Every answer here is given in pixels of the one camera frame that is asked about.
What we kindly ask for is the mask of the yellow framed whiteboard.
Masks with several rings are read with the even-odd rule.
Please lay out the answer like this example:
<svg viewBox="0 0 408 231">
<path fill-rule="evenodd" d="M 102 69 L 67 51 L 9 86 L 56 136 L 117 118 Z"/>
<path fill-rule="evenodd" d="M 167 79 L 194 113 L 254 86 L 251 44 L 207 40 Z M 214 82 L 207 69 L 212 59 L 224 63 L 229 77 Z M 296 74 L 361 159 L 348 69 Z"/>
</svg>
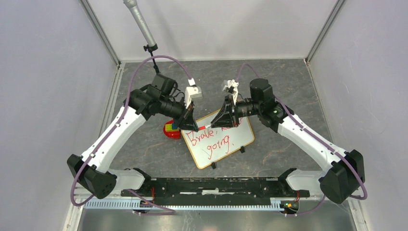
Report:
<svg viewBox="0 0 408 231">
<path fill-rule="evenodd" d="M 255 140 L 249 118 L 240 118 L 239 122 L 236 128 L 209 127 L 198 132 L 181 131 L 198 169 L 210 166 Z"/>
</svg>

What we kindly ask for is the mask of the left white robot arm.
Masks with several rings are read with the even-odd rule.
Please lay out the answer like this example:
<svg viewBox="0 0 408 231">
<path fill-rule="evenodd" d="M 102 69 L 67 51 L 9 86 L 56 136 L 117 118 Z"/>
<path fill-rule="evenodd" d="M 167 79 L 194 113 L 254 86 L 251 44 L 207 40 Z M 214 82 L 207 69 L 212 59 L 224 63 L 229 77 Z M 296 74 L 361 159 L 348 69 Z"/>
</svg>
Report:
<svg viewBox="0 0 408 231">
<path fill-rule="evenodd" d="M 80 156 L 73 154 L 68 158 L 74 183 L 79 183 L 98 199 L 125 189 L 146 196 L 151 191 L 146 174 L 134 169 L 110 169 L 110 165 L 130 136 L 156 114 L 172 118 L 176 128 L 198 131 L 193 118 L 193 100 L 202 97 L 201 88 L 193 79 L 189 80 L 184 98 L 177 102 L 172 96 L 177 87 L 175 80 L 157 74 L 151 84 L 132 90 L 116 118 L 94 144 Z"/>
</svg>

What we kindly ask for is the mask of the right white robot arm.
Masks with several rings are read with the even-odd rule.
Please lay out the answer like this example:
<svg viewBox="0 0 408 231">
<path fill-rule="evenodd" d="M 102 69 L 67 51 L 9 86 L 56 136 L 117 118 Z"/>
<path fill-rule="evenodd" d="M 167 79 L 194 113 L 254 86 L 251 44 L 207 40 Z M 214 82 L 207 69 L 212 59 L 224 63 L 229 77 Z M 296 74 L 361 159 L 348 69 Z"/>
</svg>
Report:
<svg viewBox="0 0 408 231">
<path fill-rule="evenodd" d="M 319 171 L 288 170 L 278 183 L 283 196 L 296 191 L 322 194 L 336 204 L 348 198 L 366 200 L 364 159 L 353 149 L 347 151 L 306 125 L 281 99 L 274 95 L 268 80 L 256 78 L 250 82 L 250 97 L 241 101 L 239 83 L 226 80 L 222 91 L 227 92 L 223 105 L 211 121 L 212 128 L 236 128 L 240 118 L 257 116 L 259 121 L 275 133 L 287 138 L 310 156 Z"/>
</svg>

